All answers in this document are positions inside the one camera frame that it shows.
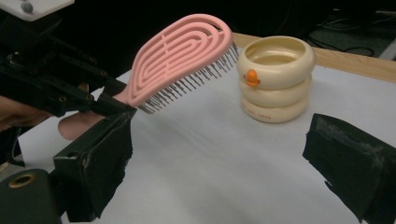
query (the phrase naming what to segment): white table surface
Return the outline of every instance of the white table surface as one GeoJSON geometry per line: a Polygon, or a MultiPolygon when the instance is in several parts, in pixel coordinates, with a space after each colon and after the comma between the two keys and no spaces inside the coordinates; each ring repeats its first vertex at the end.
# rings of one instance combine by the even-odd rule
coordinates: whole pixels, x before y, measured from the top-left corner
{"type": "MultiPolygon", "coordinates": [[[[358,224],[303,158],[305,135],[321,113],[396,146],[396,85],[316,66],[305,112],[270,124],[243,112],[237,80],[233,70],[160,112],[138,111],[126,176],[93,223],[358,224]]],[[[52,156],[69,143],[58,120],[20,138],[28,167],[53,169],[52,156]]]]}

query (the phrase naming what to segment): metal bristle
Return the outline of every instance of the metal bristle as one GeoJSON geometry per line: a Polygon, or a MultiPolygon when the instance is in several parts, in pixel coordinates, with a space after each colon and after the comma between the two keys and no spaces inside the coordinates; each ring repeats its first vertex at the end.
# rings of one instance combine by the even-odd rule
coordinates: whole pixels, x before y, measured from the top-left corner
{"type": "Polygon", "coordinates": [[[229,50],[215,62],[157,92],[138,108],[148,114],[153,114],[175,101],[178,96],[181,97],[183,94],[205,85],[205,80],[211,80],[212,77],[219,78],[222,74],[229,72],[237,60],[238,49],[233,43],[229,50]]]}

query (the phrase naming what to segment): hairbrush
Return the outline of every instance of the hairbrush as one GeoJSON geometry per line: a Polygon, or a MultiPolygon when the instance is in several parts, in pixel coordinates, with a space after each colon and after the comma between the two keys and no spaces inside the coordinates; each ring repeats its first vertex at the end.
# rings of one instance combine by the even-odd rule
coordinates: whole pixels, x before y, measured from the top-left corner
{"type": "MultiPolygon", "coordinates": [[[[113,97],[153,114],[206,80],[229,72],[238,58],[229,26],[217,17],[191,14],[152,37],[136,54],[129,82],[113,97]]],[[[66,139],[74,140],[103,116],[78,112],[59,122],[66,139]]]]}

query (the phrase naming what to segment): pink hairbrush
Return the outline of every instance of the pink hairbrush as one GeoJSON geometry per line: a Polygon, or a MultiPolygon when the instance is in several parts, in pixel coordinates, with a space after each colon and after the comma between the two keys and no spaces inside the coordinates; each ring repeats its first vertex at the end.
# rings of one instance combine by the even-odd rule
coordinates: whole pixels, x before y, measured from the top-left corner
{"type": "MultiPolygon", "coordinates": [[[[136,54],[125,89],[113,97],[154,113],[205,79],[221,77],[237,61],[228,25],[211,15],[186,16],[152,37],[136,54]]],[[[76,113],[59,122],[60,134],[74,140],[103,116],[76,113]]]]}

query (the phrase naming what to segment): human hand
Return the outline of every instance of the human hand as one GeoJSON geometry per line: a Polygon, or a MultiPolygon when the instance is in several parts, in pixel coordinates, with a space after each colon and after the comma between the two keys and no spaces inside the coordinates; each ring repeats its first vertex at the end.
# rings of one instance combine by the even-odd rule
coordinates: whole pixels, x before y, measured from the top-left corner
{"type": "Polygon", "coordinates": [[[0,96],[0,132],[11,127],[33,127],[51,114],[0,96]]]}

